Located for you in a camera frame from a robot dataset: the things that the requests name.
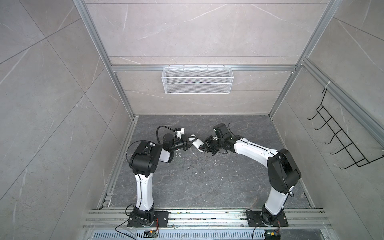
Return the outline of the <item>white remote control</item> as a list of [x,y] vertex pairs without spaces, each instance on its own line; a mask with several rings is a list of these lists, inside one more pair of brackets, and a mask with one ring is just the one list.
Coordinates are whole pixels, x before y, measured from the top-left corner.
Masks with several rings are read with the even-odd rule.
[[197,149],[199,150],[201,153],[204,153],[205,152],[205,146],[204,146],[204,143],[203,141],[201,141],[200,139],[198,139],[196,142],[192,143],[192,145]]

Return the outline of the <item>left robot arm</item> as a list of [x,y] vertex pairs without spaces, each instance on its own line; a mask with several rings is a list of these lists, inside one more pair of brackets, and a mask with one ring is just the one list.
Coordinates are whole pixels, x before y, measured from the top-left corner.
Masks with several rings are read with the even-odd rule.
[[198,148],[203,142],[195,135],[187,137],[177,131],[175,134],[165,134],[162,143],[140,141],[140,144],[128,160],[137,183],[137,203],[132,214],[145,224],[155,220],[154,199],[152,193],[153,175],[159,162],[170,163],[177,150]]

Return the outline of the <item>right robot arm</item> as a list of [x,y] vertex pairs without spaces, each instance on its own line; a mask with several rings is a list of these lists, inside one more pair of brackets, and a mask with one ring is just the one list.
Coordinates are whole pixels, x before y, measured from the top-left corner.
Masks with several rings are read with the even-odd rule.
[[215,155],[220,149],[244,155],[268,170],[271,191],[262,207],[261,219],[265,225],[273,225],[283,213],[288,196],[298,183],[302,174],[287,149],[274,150],[255,144],[246,138],[235,135],[230,128],[221,123],[214,126],[215,137],[209,136],[199,149]]

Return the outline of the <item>left green circuit board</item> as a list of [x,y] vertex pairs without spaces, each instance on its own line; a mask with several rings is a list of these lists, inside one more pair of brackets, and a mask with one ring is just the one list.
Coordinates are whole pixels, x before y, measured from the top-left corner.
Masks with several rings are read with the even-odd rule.
[[144,231],[145,238],[157,238],[159,236],[159,232],[155,230]]

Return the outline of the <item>green circuit board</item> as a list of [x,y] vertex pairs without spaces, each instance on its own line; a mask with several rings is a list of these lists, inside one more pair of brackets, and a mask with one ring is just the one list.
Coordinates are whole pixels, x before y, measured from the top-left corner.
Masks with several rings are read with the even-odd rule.
[[265,240],[280,240],[281,234],[279,231],[266,230],[265,231]]
[[155,230],[144,231],[145,238],[157,238],[159,236],[159,232]]

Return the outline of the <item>right green circuit board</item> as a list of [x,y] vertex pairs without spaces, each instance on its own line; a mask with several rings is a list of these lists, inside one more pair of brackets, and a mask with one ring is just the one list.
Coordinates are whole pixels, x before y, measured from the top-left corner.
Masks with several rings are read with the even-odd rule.
[[279,231],[266,230],[265,231],[265,240],[280,240],[281,234]]

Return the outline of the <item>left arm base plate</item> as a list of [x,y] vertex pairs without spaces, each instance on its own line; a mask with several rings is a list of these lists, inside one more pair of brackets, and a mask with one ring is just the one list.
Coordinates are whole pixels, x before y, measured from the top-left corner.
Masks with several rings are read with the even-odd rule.
[[144,214],[140,216],[139,214],[131,213],[127,227],[144,227],[144,228],[166,228],[169,221],[169,212],[167,211],[155,211],[153,213]]

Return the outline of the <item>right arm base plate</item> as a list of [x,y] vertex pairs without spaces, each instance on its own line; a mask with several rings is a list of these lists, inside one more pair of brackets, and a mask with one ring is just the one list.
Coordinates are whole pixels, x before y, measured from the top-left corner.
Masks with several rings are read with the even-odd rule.
[[267,210],[263,211],[252,211],[246,210],[246,219],[249,227],[288,227],[288,220],[284,213],[281,211],[278,215],[271,215]]

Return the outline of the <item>aluminium mounting rail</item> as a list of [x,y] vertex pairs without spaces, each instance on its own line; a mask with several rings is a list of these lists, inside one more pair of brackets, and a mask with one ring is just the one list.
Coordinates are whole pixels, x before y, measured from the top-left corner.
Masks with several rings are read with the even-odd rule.
[[[331,229],[332,225],[322,209],[285,209],[273,222],[262,225],[258,210],[213,209],[213,210],[166,210],[167,215],[157,216],[159,226],[164,230],[176,229],[249,229],[259,226],[263,229]],[[84,229],[141,228],[143,225],[129,217],[124,209],[91,210],[81,226]]]

